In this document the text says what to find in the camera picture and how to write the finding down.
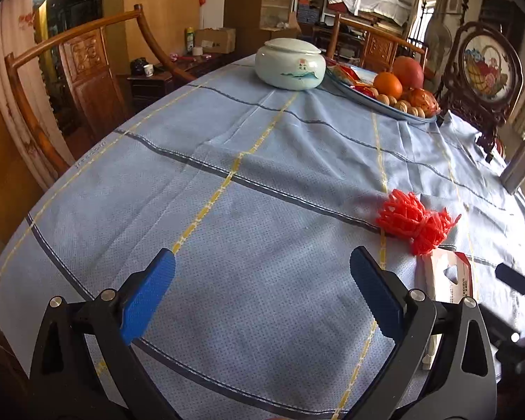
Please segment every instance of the silver bolt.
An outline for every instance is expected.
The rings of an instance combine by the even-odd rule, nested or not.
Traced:
[[[413,289],[410,291],[410,297],[417,302],[423,302],[426,295],[420,289]]]
[[[463,300],[463,303],[465,304],[465,306],[469,308],[476,307],[476,300],[473,297],[465,297],[465,300]]]
[[[113,289],[105,289],[101,292],[101,300],[105,302],[110,302],[115,298],[115,291]]]
[[[51,301],[49,302],[49,305],[52,308],[56,308],[56,307],[60,306],[61,303],[62,303],[62,297],[52,297]]]

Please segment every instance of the tablecloth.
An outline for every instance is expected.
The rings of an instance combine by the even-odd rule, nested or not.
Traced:
[[[0,327],[23,368],[51,297],[119,288],[166,247],[175,280],[132,346],[184,419],[342,415],[393,347],[371,329],[351,251],[365,245],[408,288],[425,287],[409,243],[375,225],[393,188],[463,214],[443,247],[468,255],[476,297],[525,331],[525,299],[494,276],[501,262],[525,274],[525,198],[499,183],[503,160],[486,163],[476,130],[455,115],[412,126],[337,95],[327,79],[310,91],[273,88],[244,58],[77,161],[0,258]]]

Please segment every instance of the yellow stripe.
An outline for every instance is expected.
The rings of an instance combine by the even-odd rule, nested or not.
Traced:
[[[443,145],[440,145],[438,141],[435,139],[435,137],[432,137],[432,140],[435,142],[435,145],[441,150],[443,157],[445,158],[447,162],[447,166],[449,168],[449,178],[451,179],[451,182],[453,183],[453,186],[455,186],[455,192],[457,192],[457,199],[459,201],[460,206],[463,208],[463,217],[466,216],[466,235],[467,240],[469,241],[469,251],[471,253],[471,271],[472,271],[472,296],[480,302],[480,290],[479,290],[479,283],[476,279],[476,262],[474,262],[474,248],[473,248],[473,241],[471,240],[470,235],[470,221],[469,221],[469,208],[465,207],[464,202],[461,199],[461,194],[459,193],[459,186],[457,183],[455,183],[455,175],[453,171],[453,166],[451,165],[451,159],[449,158],[449,155],[445,151]]]
[[[377,128],[377,117],[374,112],[372,112],[371,114],[371,119],[373,122],[373,132],[375,133],[375,146],[377,149],[377,165],[379,166],[379,173],[381,174],[381,187],[383,189],[383,192],[385,194],[388,194],[389,186],[387,183],[387,172],[385,172],[385,167],[383,166],[383,154],[381,152],[381,140],[379,138],[379,130]],[[387,238],[385,238],[384,230],[381,230],[381,237],[379,238],[379,243],[380,243],[379,266],[381,267],[382,270],[385,270],[387,268]],[[362,348],[362,351],[360,352],[358,363],[356,363],[354,371],[352,371],[352,376],[350,377],[350,382],[348,382],[348,387],[346,387],[346,390],[344,391],[342,398],[340,398],[340,402],[338,406],[336,407],[334,414],[331,417],[331,420],[338,420],[340,411],[344,409],[344,406],[346,406],[346,403],[348,402],[348,398],[350,397],[350,393],[352,393],[352,388],[354,387],[354,384],[356,383],[356,379],[358,378],[358,374],[365,360],[365,356],[367,355],[368,350],[370,350],[371,340],[373,339],[373,335],[375,334],[376,329],[377,329],[377,322],[375,322],[374,320],[371,324],[370,333],[368,334],[368,337],[365,339],[364,347]]]
[[[4,274],[4,271],[6,270],[6,266],[10,260],[10,258],[14,255],[14,253],[18,250],[18,248],[20,247],[21,243],[23,242],[23,240],[25,239],[25,237],[31,232],[32,228],[35,226],[36,222],[39,220],[39,218],[42,216],[43,212],[49,207],[49,205],[51,204],[51,202],[62,192],[66,189],[66,187],[72,183],[76,178],[78,178],[82,172],[84,172],[91,164],[93,164],[96,160],[98,160],[102,155],[105,154],[105,152],[107,150],[109,150],[113,145],[115,145],[119,140],[121,140],[124,136],[126,136],[126,134],[130,133],[131,131],[134,131],[136,128],[138,128],[143,122],[145,122],[147,119],[149,119],[151,116],[153,116],[154,114],[156,114],[157,112],[159,112],[160,110],[162,109],[166,109],[167,107],[173,105],[174,103],[176,103],[178,100],[180,99],[183,99],[185,96],[188,96],[190,95],[193,91],[196,91],[198,90],[201,86],[203,85],[206,85],[208,82],[214,80],[216,77],[220,77],[222,76],[223,74],[227,74],[228,71],[230,71],[231,69],[233,68],[229,68],[225,71],[222,71],[220,72],[219,74],[215,74],[213,75],[210,79],[198,84],[198,85],[195,85],[194,88],[191,88],[189,91],[187,91],[186,93],[183,93],[182,95],[180,96],[177,96],[176,98],[172,99],[171,101],[169,101],[167,104],[163,105],[162,107],[152,111],[151,113],[147,114],[143,119],[141,119],[139,122],[137,122],[136,124],[134,124],[133,126],[131,126],[130,128],[128,128],[126,131],[124,131],[122,134],[120,134],[115,140],[113,140],[110,144],[106,145],[105,147],[103,147],[103,149],[101,151],[99,151],[98,153],[96,153],[86,164],[84,164],[72,177],[70,177],[66,183],[62,186],[60,186],[59,189],[57,189],[57,191],[51,196],[49,197],[49,199],[43,204],[43,206],[41,207],[41,209],[35,214],[34,218],[33,218],[33,221],[31,222],[31,224],[29,225],[29,227],[25,230],[25,232],[23,233],[23,235],[21,235],[20,239],[17,241],[17,243],[14,245],[14,247],[12,248],[12,250],[8,253],[8,255],[6,256],[6,259],[4,259],[4,263],[2,264],[2,266],[0,267],[0,280],[2,278],[2,275]]]
[[[270,134],[270,131],[274,129],[276,126],[276,123],[280,120],[282,117],[282,114],[284,111],[294,102],[294,99],[296,99],[298,96],[298,93],[294,93],[292,97],[288,100],[286,104],[280,109],[280,111],[274,116],[272,119],[272,122],[268,127],[264,130],[264,132],[261,134],[261,136],[256,140],[255,144],[246,152],[239,153],[235,160],[233,160],[230,173],[227,175],[225,180],[222,182],[220,187],[216,189],[214,194],[212,194],[212,197],[206,204],[200,209],[199,213],[195,216],[194,220],[192,220],[191,224],[189,224],[189,227],[186,228],[185,232],[182,233],[182,235],[179,237],[179,239],[174,243],[173,248],[171,251],[173,254],[177,254],[179,249],[183,246],[183,243],[185,243],[186,239],[189,238],[189,236],[194,232],[196,227],[200,224],[203,217],[205,217],[212,206],[216,203],[220,195],[225,191],[225,188],[228,187],[228,185],[231,183],[231,179],[233,176],[237,173],[239,170],[239,165],[241,164],[241,160],[244,158],[246,154],[253,154],[257,151],[257,149],[261,146],[261,144],[264,142],[264,140],[268,137]],[[95,366],[95,371],[97,375],[100,375],[103,371],[107,369],[107,365],[105,364],[105,360],[101,360],[98,364]]]

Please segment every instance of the wooden chair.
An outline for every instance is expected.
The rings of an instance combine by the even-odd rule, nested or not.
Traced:
[[[398,47],[403,46],[420,54],[420,65],[424,69],[426,54],[428,53],[427,47],[421,49],[383,30],[343,18],[340,13],[337,13],[334,19],[331,40],[326,52],[327,58],[332,59],[334,56],[341,23],[365,32],[365,44],[359,64],[361,68],[374,72],[388,71],[393,66]]]
[[[186,83],[196,78],[176,68],[164,53],[148,27],[140,4],[134,5],[133,11],[93,20],[53,36],[16,58],[13,53],[9,53],[5,58],[8,79],[20,113],[35,142],[59,175],[66,172],[69,166],[42,130],[23,91],[18,69],[47,49],[59,46],[66,79],[76,108],[84,119],[83,123],[93,135],[94,141],[98,142],[129,117],[116,77],[109,66],[104,30],[107,25],[130,19],[136,19],[148,47],[175,77]]]
[[[476,143],[488,162],[497,128],[510,116],[523,87],[521,61],[505,37],[488,25],[469,22],[455,33],[442,77],[440,107],[451,110],[482,135]]]

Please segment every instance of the red plastic netting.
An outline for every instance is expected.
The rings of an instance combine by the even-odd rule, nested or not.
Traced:
[[[376,222],[385,232],[411,238],[412,254],[421,256],[437,248],[460,217],[452,221],[445,208],[441,212],[426,210],[413,192],[405,194],[393,189]]]

